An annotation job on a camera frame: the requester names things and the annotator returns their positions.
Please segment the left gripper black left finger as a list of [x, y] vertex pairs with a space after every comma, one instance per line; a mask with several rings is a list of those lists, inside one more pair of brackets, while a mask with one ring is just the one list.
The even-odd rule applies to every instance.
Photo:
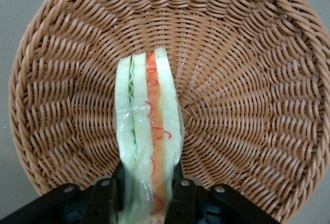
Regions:
[[98, 180], [84, 210], [82, 223], [118, 223], [124, 203], [124, 166], [119, 162], [110, 178]]

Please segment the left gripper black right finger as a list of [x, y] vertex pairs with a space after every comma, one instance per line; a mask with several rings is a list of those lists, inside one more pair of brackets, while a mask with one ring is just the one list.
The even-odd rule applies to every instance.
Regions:
[[166, 223], [195, 223], [196, 184], [184, 177], [181, 163], [174, 169], [172, 186], [173, 194], [166, 213]]

